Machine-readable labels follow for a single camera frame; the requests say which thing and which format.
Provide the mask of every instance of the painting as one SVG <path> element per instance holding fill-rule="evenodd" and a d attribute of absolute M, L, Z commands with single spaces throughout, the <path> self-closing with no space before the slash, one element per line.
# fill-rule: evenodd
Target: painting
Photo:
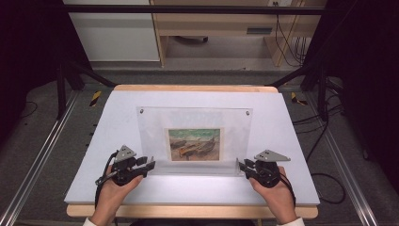
<path fill-rule="evenodd" d="M 219 161 L 221 129 L 167 129 L 171 161 Z"/>

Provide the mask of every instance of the black horizontal bar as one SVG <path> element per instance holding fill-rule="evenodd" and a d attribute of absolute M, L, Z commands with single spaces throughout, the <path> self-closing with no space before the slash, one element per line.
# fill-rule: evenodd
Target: black horizontal bar
<path fill-rule="evenodd" d="M 44 6 L 51 10 L 85 13 L 204 13 L 204 14 L 273 14 L 325 15 L 342 10 L 291 7 L 237 7 L 237 6 L 147 6 L 147 5 L 64 5 Z"/>

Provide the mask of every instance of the clear acrylic sheet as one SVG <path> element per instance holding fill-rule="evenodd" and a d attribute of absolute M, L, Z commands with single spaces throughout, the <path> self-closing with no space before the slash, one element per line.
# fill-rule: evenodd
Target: clear acrylic sheet
<path fill-rule="evenodd" d="M 150 107 L 136 109 L 143 154 L 153 174 L 238 175 L 247 156 L 252 109 Z"/>

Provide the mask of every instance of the hand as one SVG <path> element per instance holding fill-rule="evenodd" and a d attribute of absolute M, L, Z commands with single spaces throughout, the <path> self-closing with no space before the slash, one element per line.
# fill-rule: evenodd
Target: hand
<path fill-rule="evenodd" d="M 124 186 L 116 185 L 111 179 L 103 184 L 97 208 L 90 221 L 98 226 L 109 225 L 117 214 L 120 205 L 125 197 L 140 184 L 143 176 L 137 176 L 129 184 Z"/>
<path fill-rule="evenodd" d="M 285 176 L 283 167 L 279 167 L 279 172 Z M 279 182 L 276 186 L 267 188 L 259 184 L 253 178 L 249 181 L 255 191 L 257 191 L 267 202 L 272 214 L 276 217 L 278 224 L 286 224 L 296 220 L 294 201 L 288 187 Z"/>

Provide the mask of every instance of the white cabinet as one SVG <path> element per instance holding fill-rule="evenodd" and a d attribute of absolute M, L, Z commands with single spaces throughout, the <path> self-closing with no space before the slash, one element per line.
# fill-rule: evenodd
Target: white cabinet
<path fill-rule="evenodd" d="M 65 4 L 148 5 L 148 0 L 64 0 Z M 90 61 L 159 61 L 150 13 L 70 13 Z"/>

